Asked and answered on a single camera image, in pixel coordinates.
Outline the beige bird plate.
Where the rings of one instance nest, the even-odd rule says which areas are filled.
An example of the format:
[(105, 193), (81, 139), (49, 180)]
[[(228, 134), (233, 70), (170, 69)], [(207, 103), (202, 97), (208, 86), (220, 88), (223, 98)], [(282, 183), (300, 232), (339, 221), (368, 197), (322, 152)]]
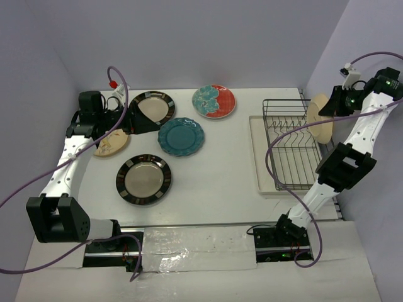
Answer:
[(113, 130), (106, 138), (100, 141), (94, 152), (96, 157), (110, 157), (122, 151), (129, 142), (129, 135), (122, 129)]
[[(332, 120), (332, 116), (321, 116), (319, 111), (327, 104), (328, 97), (325, 94), (317, 94), (309, 103), (307, 108), (307, 123), (315, 123), (319, 121)], [(328, 144), (331, 141), (333, 133), (334, 122), (321, 123), (318, 125), (309, 126), (309, 132), (315, 138), (318, 143)]]

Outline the teal scalloped plate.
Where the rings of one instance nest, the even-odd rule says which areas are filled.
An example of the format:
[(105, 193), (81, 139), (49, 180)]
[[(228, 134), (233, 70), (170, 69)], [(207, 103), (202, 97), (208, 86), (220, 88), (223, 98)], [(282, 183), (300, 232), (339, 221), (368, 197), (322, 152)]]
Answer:
[(161, 149), (175, 157), (187, 157), (197, 153), (204, 141), (205, 133), (201, 125), (186, 117), (167, 121), (157, 135)]

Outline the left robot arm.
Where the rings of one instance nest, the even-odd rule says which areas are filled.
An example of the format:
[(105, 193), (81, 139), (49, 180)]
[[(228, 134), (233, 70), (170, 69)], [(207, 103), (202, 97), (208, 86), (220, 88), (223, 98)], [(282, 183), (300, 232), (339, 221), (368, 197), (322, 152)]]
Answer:
[(38, 197), (30, 198), (26, 210), (37, 240), (41, 243), (100, 240), (108, 250), (123, 243), (116, 220), (91, 219), (78, 203), (78, 193), (91, 156), (109, 131), (127, 135), (157, 131), (170, 119), (168, 113), (155, 118), (140, 108), (142, 99), (130, 100), (126, 93), (113, 93), (116, 109), (108, 109), (99, 91), (79, 94), (75, 112), (64, 140), (58, 168)]

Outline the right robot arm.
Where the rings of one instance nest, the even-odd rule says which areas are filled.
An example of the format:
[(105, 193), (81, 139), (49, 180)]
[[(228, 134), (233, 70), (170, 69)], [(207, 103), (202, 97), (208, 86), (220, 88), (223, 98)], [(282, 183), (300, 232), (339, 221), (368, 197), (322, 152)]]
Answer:
[(400, 72), (391, 67), (377, 71), (360, 90), (335, 86), (319, 115), (351, 117), (360, 115), (344, 142), (339, 142), (316, 168), (317, 179), (302, 202), (280, 216), (274, 240), (287, 246), (306, 232), (313, 214), (345, 189), (351, 189), (375, 166), (372, 157), (380, 130), (391, 111), (402, 99)]

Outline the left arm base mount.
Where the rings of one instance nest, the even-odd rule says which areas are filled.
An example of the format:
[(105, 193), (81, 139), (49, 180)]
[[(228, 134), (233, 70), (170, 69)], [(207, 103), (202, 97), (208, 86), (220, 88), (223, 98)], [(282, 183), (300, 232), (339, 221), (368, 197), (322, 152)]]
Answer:
[(127, 272), (135, 272), (139, 258), (137, 242), (124, 237), (111, 242), (95, 242), (87, 245), (83, 267), (124, 267)]

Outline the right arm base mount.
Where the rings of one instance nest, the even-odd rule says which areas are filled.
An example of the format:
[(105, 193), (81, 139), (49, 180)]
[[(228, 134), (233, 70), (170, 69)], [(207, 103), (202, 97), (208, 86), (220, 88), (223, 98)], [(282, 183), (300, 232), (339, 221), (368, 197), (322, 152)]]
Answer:
[(249, 227), (246, 234), (254, 240), (256, 262), (293, 262), (297, 260), (313, 260), (307, 231), (295, 238), (279, 231), (275, 226), (259, 224)]

